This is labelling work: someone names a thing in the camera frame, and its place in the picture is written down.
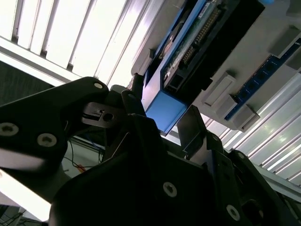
black plastic part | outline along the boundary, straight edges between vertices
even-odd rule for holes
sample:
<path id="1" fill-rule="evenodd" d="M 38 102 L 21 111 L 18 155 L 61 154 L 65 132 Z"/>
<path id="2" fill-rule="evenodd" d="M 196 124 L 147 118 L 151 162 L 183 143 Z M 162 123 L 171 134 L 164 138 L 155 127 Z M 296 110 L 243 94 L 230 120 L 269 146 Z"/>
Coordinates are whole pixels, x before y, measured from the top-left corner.
<path id="1" fill-rule="evenodd" d="M 177 123 L 179 138 L 183 151 L 190 159 L 202 146 L 207 134 L 207 128 L 199 110 L 191 105 Z"/>
<path id="2" fill-rule="evenodd" d="M 143 83 L 144 83 L 144 76 L 139 75 L 137 73 L 134 74 L 133 85 L 132 85 L 131 91 L 140 100 L 142 98 Z"/>
<path id="3" fill-rule="evenodd" d="M 128 119 L 130 136 L 120 144 L 126 149 L 64 185 L 52 203 L 49 225 L 211 224 L 213 182 L 206 170 L 168 155 L 153 120 Z M 176 187 L 176 197 L 164 192 L 165 182 Z"/>
<path id="4" fill-rule="evenodd" d="M 232 150 L 228 157 L 235 166 L 235 173 L 239 178 L 237 181 L 241 183 L 240 193 L 251 196 L 262 210 L 261 225 L 300 225 L 247 156 L 240 151 Z"/>
<path id="5" fill-rule="evenodd" d="M 0 107 L 0 123 L 19 128 L 14 136 L 0 136 L 0 167 L 40 174 L 55 171 L 66 152 L 67 138 L 86 127 L 78 127 L 84 105 L 103 101 L 108 92 L 105 84 L 87 77 Z M 54 135 L 57 143 L 38 145 L 37 137 L 43 133 Z"/>

black component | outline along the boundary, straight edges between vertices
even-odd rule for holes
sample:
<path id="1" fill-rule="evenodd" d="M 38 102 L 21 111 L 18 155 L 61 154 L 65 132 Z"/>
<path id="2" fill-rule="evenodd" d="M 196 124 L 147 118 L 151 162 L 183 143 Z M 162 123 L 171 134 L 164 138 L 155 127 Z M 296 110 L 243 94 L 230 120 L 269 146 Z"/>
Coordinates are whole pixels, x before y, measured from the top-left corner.
<path id="1" fill-rule="evenodd" d="M 236 4 L 237 1 L 228 1 L 227 10 L 189 66 L 177 70 L 177 74 L 188 76 L 174 94 L 179 100 L 190 105 L 202 90 L 209 87 L 211 77 L 264 10 L 264 6 L 256 0 L 240 0 L 237 6 Z"/>
<path id="2" fill-rule="evenodd" d="M 83 78 L 0 107 L 1 123 L 20 128 L 15 135 L 0 134 L 0 167 L 9 174 L 22 175 L 21 182 L 39 178 L 34 173 L 48 173 L 48 177 L 55 173 L 66 151 L 67 137 L 74 133 L 100 127 L 111 140 L 104 162 L 69 180 L 56 194 L 50 226 L 100 222 L 298 224 L 246 156 L 241 159 L 238 154 L 242 153 L 224 152 L 219 138 L 206 131 L 196 107 L 188 110 L 179 126 L 180 138 L 185 138 L 183 148 L 190 155 L 188 161 L 176 157 L 186 154 L 180 147 L 162 140 L 155 121 L 145 116 L 140 99 L 132 91 L 124 89 L 119 97 L 118 92 L 112 94 L 117 100 L 110 104 L 112 95 L 103 83 Z M 54 147 L 35 144 L 41 133 L 56 137 Z"/>
<path id="3" fill-rule="evenodd" d="M 189 160 L 202 146 L 207 135 L 207 129 L 198 111 L 191 105 L 177 123 L 181 147 L 187 153 Z"/>
<path id="4" fill-rule="evenodd" d="M 0 166 L 35 173 L 57 169 L 66 152 L 67 138 L 87 128 L 78 124 L 84 106 L 102 102 L 108 93 L 99 80 L 83 78 L 0 107 L 0 124 L 18 127 L 16 135 L 0 136 Z M 56 137 L 54 146 L 38 144 L 38 136 L 44 133 Z"/>
<path id="5" fill-rule="evenodd" d="M 142 98 L 142 91 L 143 91 L 143 82 L 144 82 L 144 76 L 139 74 L 134 74 L 133 78 L 133 85 L 132 85 L 132 92 L 135 93 L 136 97 L 141 100 Z"/>

